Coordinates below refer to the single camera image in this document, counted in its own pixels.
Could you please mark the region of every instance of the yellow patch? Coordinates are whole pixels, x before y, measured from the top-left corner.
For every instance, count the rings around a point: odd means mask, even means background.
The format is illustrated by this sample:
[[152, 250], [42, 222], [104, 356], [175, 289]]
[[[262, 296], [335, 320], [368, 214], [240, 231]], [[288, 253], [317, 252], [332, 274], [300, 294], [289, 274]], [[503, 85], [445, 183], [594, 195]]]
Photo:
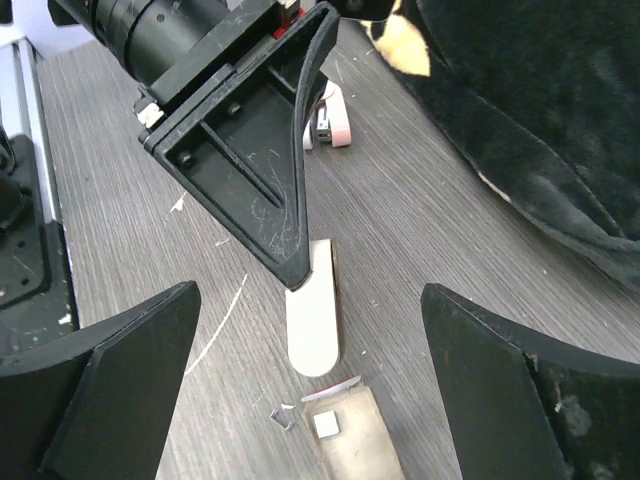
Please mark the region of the yellow patch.
[[[402, 0], [395, 0], [393, 12], [402, 6]], [[429, 47], [420, 31], [405, 17], [392, 14], [385, 25], [383, 35], [374, 40], [371, 36], [371, 22], [362, 22], [367, 35], [376, 50], [389, 65], [407, 75], [431, 75]]]

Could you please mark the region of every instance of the black fabric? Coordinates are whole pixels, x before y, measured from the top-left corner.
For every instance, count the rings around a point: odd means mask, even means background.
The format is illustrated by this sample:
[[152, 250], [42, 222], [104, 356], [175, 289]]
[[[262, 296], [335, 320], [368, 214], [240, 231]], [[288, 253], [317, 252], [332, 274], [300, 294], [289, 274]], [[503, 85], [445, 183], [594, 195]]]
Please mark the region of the black fabric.
[[640, 2], [397, 0], [365, 27], [484, 181], [640, 288]]

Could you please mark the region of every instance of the stuffed toy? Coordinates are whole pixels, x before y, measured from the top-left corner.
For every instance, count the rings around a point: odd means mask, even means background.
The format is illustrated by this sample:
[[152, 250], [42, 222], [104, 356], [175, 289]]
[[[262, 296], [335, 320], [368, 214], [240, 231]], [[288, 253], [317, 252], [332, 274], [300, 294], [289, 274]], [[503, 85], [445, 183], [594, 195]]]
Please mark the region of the stuffed toy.
[[481, 180], [640, 289], [640, 2], [396, 0], [362, 25]]

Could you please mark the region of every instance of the wood grain surface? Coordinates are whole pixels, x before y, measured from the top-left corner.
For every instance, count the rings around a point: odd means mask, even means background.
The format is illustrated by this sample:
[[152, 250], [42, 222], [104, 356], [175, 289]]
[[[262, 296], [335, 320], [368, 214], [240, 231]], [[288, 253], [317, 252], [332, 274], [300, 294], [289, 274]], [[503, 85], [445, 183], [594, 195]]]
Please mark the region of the wood grain surface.
[[92, 43], [40, 66], [83, 324], [182, 280], [202, 290], [190, 368], [210, 348], [184, 380], [159, 479], [323, 478], [302, 422], [285, 433], [269, 413], [356, 374], [407, 478], [460, 478], [420, 317], [427, 282], [640, 361], [638, 298], [478, 181], [357, 27], [342, 26], [324, 70], [343, 87], [353, 145], [307, 156], [308, 212], [313, 238], [339, 241], [346, 352], [309, 380], [287, 363], [283, 289], [192, 198], [173, 208], [184, 192], [138, 144], [135, 84], [116, 61]]

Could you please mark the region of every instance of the white eraser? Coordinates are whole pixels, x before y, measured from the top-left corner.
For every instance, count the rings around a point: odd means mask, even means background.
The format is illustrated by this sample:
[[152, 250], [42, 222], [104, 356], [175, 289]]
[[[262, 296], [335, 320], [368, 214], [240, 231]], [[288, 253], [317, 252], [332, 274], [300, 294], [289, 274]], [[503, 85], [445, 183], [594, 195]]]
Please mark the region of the white eraser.
[[318, 438], [331, 437], [340, 433], [336, 412], [333, 410], [316, 415], [313, 417], [313, 423], [316, 424]]

